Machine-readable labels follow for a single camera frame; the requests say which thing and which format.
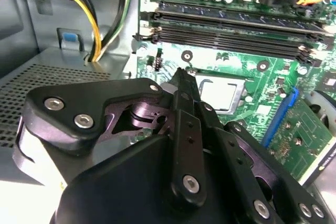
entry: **blue connector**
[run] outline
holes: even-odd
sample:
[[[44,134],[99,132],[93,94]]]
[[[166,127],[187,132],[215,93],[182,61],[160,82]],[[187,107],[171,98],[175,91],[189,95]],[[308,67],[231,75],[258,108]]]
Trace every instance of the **blue connector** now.
[[[282,120],[284,119],[288,109],[293,107],[294,103],[296,102],[299,96],[299,90],[293,87],[293,91],[289,96],[287,96],[281,103],[277,113],[275,114],[271,124],[269,125],[263,140],[261,141],[262,146],[268,147],[271,143],[275,133],[277,133],[278,128]]]

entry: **motherboard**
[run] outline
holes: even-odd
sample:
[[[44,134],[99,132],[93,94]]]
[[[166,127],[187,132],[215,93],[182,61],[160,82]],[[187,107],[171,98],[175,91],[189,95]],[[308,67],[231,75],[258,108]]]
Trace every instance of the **motherboard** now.
[[[223,124],[240,123],[305,184],[336,143],[334,119],[306,99],[336,99],[334,4],[139,0],[137,77],[186,69]]]

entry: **white wire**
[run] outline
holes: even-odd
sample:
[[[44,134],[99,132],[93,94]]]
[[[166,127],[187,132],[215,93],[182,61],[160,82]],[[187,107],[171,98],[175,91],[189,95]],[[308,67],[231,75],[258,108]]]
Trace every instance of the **white wire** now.
[[[115,32],[115,34],[111,37],[111,39],[109,40],[109,42],[101,49],[100,55],[97,58],[97,61],[99,61],[101,59],[101,57],[103,56],[103,54],[106,52],[107,48],[109,47],[109,45],[116,39],[116,37],[118,36],[118,34],[120,33],[120,31],[122,30],[122,27],[124,25],[124,20],[125,17],[124,15],[126,15],[126,12],[128,11],[128,6],[125,6],[124,8],[124,12],[122,14],[122,18],[121,18],[121,24],[118,27],[118,30]]]

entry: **ventilation grille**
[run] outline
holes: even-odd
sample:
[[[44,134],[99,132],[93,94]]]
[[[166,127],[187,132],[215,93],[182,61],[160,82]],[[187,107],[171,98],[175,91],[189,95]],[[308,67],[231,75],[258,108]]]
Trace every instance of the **ventilation grille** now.
[[[13,147],[26,94],[37,87],[109,80],[109,73],[32,65],[0,87],[0,146]]]

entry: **mounting screw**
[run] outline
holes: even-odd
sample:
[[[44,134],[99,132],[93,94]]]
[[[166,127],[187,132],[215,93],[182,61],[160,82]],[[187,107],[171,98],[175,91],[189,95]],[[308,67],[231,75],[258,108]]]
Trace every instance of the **mounting screw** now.
[[[308,207],[305,204],[300,203],[299,207],[305,216],[307,216],[308,218],[311,218],[311,211],[308,209]]]
[[[211,106],[210,106],[209,104],[207,104],[207,103],[204,104],[204,107],[205,107],[207,110],[209,110],[209,111],[212,110]]]
[[[61,110],[64,108],[64,103],[57,98],[48,98],[45,100],[44,105],[49,110]]]
[[[242,128],[238,124],[234,124],[233,128],[235,128],[236,131],[242,131]]]
[[[185,100],[189,100],[189,95],[187,93],[182,93],[181,96],[185,99]]]
[[[75,117],[75,124],[82,129],[89,129],[93,126],[93,119],[89,115],[80,114]]]
[[[316,206],[314,204],[311,205],[311,206],[313,207],[313,210],[318,217],[324,218],[324,213],[322,212],[322,210],[318,206]]]
[[[154,90],[154,91],[158,91],[159,89],[157,88],[157,86],[155,85],[150,85],[149,86],[151,88],[151,90]]]
[[[185,175],[183,177],[183,185],[192,194],[197,194],[200,190],[200,185],[197,179],[190,175]]]
[[[254,208],[257,210],[258,214],[262,216],[264,219],[269,218],[269,211],[264,203],[262,203],[259,199],[253,202]]]

